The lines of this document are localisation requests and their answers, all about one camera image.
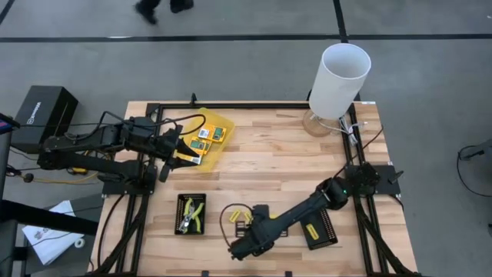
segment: white cylinder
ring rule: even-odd
[[[325,119],[347,112],[371,70],[371,58],[362,48],[338,43],[324,50],[317,70],[309,107]]]

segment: small tray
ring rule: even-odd
[[[197,232],[196,221],[191,220],[188,226],[188,231],[183,234],[179,231],[179,225],[183,220],[183,212],[185,212],[185,205],[188,199],[191,198],[194,201],[194,206],[198,207],[200,203],[204,203],[200,214],[198,215],[201,223],[201,233]],[[176,207],[176,223],[175,223],[175,235],[203,235],[205,234],[205,209],[207,208],[207,195],[204,193],[197,194],[180,194],[178,195],[178,204]]]
[[[313,212],[306,215],[300,222],[309,250],[315,250],[338,243],[337,235],[335,234],[330,217],[325,209],[320,212]],[[319,235],[319,239],[315,240],[311,237],[311,234],[306,228],[306,225],[308,224],[313,225],[316,233]]]

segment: concrete floor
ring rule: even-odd
[[[0,37],[336,34],[331,1],[195,0],[159,26],[144,24],[134,0],[16,0]],[[0,0],[4,5],[7,0]],[[492,33],[490,0],[342,0],[349,34]],[[1,43],[0,111],[14,115],[31,85],[63,85],[80,101],[75,122],[130,100],[304,99],[322,51],[337,41]],[[378,103],[420,272],[489,276],[492,201],[467,192],[456,153],[492,138],[492,40],[360,41],[373,69],[361,92]],[[18,168],[34,162],[12,155]],[[485,158],[461,165],[470,187],[492,195]],[[36,172],[65,178],[64,172]],[[101,191],[100,185],[33,185],[9,179],[5,198],[38,207]],[[39,275],[81,274],[87,266]]]

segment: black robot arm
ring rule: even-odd
[[[231,243],[229,252],[233,259],[242,260],[248,255],[259,256],[274,246],[283,230],[320,209],[340,209],[347,204],[342,178],[329,178],[316,187],[313,194],[276,219],[270,219],[268,205],[253,207],[253,221],[244,237]]]
[[[338,210],[347,204],[348,197],[374,191],[380,176],[374,168],[366,163],[349,176],[348,181],[334,177],[324,180],[306,200],[284,212],[276,219],[270,219],[268,205],[256,205],[252,209],[253,220],[244,236],[231,243],[229,252],[233,259],[242,260],[248,255],[259,256],[274,246],[283,230],[300,221],[304,216],[321,209]],[[382,250],[397,275],[422,276],[407,269],[387,246],[381,235],[371,224],[360,203],[356,203],[355,212],[358,220],[373,237],[376,246]],[[374,273],[373,276],[392,276],[393,274]]]
[[[179,157],[173,157],[175,151],[198,157],[198,154],[187,147],[182,138],[179,138],[182,129],[183,126],[176,125],[174,129],[170,128],[163,135],[155,136],[155,123],[150,118],[137,117],[97,128],[84,135],[65,134],[50,137],[42,145],[38,165],[46,170],[79,167],[138,181],[146,171],[141,161],[116,162],[77,153],[92,150],[113,155],[121,150],[129,150],[163,160],[165,165],[159,180],[164,182],[171,170],[196,165]]]

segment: person's foot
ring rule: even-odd
[[[157,24],[157,19],[154,16],[154,11],[153,10],[147,10],[144,9],[140,3],[135,4],[135,11],[139,13],[148,24],[156,25]]]
[[[193,0],[171,0],[169,5],[171,6],[171,12],[179,13],[187,9],[193,8]]]

